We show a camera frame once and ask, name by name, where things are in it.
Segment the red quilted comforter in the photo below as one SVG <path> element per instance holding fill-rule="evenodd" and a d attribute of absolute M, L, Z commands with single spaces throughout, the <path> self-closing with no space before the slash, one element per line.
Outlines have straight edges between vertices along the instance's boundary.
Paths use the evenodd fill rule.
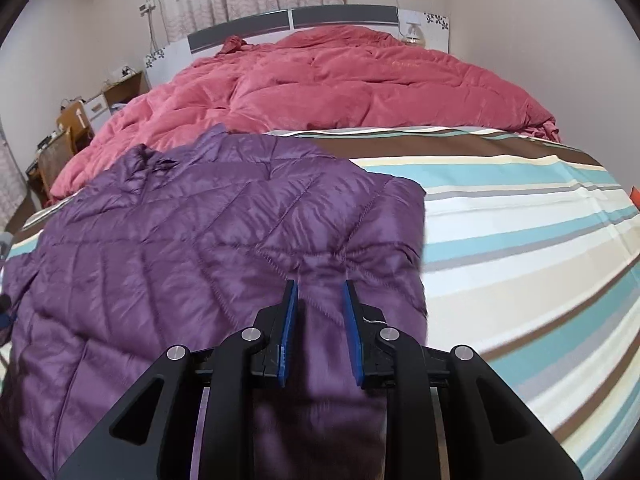
<path fill-rule="evenodd" d="M 214 125 L 230 133 L 443 126 L 560 137 L 552 113 L 521 87 L 386 32 L 320 26 L 274 44 L 231 36 L 216 55 L 113 115 L 63 168 L 53 198 L 76 193 L 138 144 L 166 152 Z"/>

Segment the purple quilted down jacket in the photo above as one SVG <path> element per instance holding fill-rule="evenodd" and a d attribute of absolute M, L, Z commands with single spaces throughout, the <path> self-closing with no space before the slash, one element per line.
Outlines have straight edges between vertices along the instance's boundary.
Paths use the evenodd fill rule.
<path fill-rule="evenodd" d="M 4 266 L 11 438 L 53 478 L 163 351 L 220 344 L 296 281 L 292 376 L 257 405 L 256 474 L 376 477 L 385 404 L 352 376 L 343 287 L 425 337 L 424 198 L 305 140 L 215 127 L 165 153 L 130 148 Z"/>

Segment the wooden chair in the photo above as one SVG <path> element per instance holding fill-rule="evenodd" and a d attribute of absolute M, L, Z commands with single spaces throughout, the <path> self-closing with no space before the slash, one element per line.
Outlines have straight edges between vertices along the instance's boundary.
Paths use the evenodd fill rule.
<path fill-rule="evenodd" d="M 53 200 L 51 188 L 66 164 L 93 138 L 93 130 L 85 113 L 84 103 L 74 101 L 56 120 L 49 143 L 37 157 L 38 170 L 47 199 Z"/>

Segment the side patterned curtain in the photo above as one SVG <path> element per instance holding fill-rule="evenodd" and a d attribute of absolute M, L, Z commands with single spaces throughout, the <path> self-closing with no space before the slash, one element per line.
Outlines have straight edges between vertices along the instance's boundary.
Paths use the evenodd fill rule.
<path fill-rule="evenodd" d="M 24 177 L 18 168 L 4 131 L 0 136 L 0 221 L 4 230 L 28 196 Z"/>

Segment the small bedside lamp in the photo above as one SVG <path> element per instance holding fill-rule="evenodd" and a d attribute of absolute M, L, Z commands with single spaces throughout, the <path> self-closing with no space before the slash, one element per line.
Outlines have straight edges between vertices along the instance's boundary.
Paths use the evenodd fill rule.
<path fill-rule="evenodd" d="M 426 46 L 426 39 L 418 23 L 407 23 L 406 31 L 401 33 L 401 41 L 411 47 L 424 48 Z"/>

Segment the striped bed sheet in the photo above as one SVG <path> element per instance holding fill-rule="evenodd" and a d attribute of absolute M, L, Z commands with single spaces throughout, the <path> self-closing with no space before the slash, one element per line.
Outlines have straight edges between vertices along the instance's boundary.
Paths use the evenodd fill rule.
<path fill-rule="evenodd" d="M 416 340 L 474 348 L 585 478 L 620 476 L 639 426 L 639 211 L 596 160 L 488 129 L 264 136 L 420 185 Z"/>

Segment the wooden bedside desk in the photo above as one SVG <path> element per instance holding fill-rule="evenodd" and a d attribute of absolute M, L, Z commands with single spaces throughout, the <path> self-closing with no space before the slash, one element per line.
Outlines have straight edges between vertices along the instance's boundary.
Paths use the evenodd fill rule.
<path fill-rule="evenodd" d="M 137 72 L 108 84 L 101 93 L 83 102 L 82 108 L 92 132 L 97 134 L 118 110 L 148 91 L 145 74 Z"/>

